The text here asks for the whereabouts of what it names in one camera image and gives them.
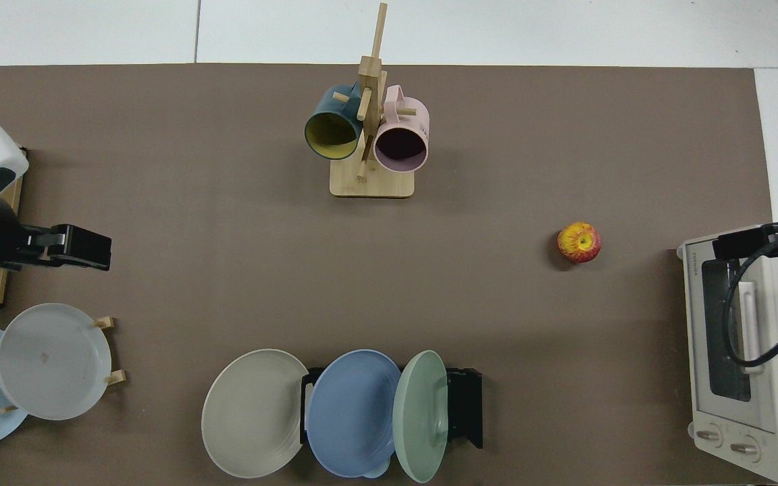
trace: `blue mug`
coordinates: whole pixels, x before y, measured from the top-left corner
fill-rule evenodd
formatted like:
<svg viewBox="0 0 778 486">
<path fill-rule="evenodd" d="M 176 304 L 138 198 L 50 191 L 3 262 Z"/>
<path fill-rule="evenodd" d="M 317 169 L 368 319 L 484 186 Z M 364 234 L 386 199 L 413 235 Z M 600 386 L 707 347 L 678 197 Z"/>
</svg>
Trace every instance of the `blue mug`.
<svg viewBox="0 0 778 486">
<path fill-rule="evenodd" d="M 361 99 L 359 83 L 333 86 L 324 93 L 305 124 L 305 141 L 312 151 L 330 160 L 353 154 L 362 133 L 362 122 L 356 119 Z"/>
</svg>

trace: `green plate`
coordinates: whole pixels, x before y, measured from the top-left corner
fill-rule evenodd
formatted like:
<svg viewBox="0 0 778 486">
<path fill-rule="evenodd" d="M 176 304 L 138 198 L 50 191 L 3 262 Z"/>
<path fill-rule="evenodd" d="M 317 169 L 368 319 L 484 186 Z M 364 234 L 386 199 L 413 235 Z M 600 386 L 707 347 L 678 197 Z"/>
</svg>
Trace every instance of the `green plate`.
<svg viewBox="0 0 778 486">
<path fill-rule="evenodd" d="M 407 476 L 427 483 L 438 472 L 448 436 L 448 381 L 439 354 L 423 351 L 401 373 L 392 409 L 395 453 Z"/>
</svg>

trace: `oven window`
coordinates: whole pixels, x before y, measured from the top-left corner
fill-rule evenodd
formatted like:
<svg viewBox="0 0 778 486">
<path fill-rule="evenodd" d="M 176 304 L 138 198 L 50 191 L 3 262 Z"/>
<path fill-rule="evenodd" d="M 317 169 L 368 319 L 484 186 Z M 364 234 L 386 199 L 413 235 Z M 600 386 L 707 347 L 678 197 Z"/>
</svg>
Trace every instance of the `oven window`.
<svg viewBox="0 0 778 486">
<path fill-rule="evenodd" d="M 704 283 L 704 322 L 707 332 L 707 365 L 710 371 L 710 391 L 713 394 L 733 400 L 750 401 L 750 378 L 741 372 L 741 367 L 732 362 L 725 351 L 722 336 L 722 307 L 728 281 L 734 275 L 740 262 L 705 261 L 701 264 Z M 732 329 L 737 326 L 737 309 L 731 312 Z"/>
</svg>

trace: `oven handle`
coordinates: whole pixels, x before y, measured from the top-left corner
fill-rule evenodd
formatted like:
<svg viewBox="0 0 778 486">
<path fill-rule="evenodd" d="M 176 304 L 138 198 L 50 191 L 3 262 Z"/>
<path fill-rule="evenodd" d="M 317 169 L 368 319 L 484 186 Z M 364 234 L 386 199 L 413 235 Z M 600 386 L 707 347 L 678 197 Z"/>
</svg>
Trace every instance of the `oven handle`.
<svg viewBox="0 0 778 486">
<path fill-rule="evenodd" d="M 744 360 L 754 360 L 760 356 L 758 306 L 756 305 L 756 284 L 754 282 L 739 282 L 737 284 L 737 302 L 740 308 L 740 335 L 743 342 Z M 758 375 L 764 371 L 764 365 L 742 367 L 747 375 Z"/>
</svg>

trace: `red apple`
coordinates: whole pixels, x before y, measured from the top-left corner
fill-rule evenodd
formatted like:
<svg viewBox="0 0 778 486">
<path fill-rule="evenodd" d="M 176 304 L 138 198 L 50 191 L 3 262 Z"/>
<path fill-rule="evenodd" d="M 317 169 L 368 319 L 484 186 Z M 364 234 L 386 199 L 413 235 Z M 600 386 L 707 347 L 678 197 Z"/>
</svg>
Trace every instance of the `red apple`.
<svg viewBox="0 0 778 486">
<path fill-rule="evenodd" d="M 602 249 L 602 238 L 595 227 L 578 221 L 556 235 L 556 247 L 572 263 L 591 261 Z"/>
</svg>

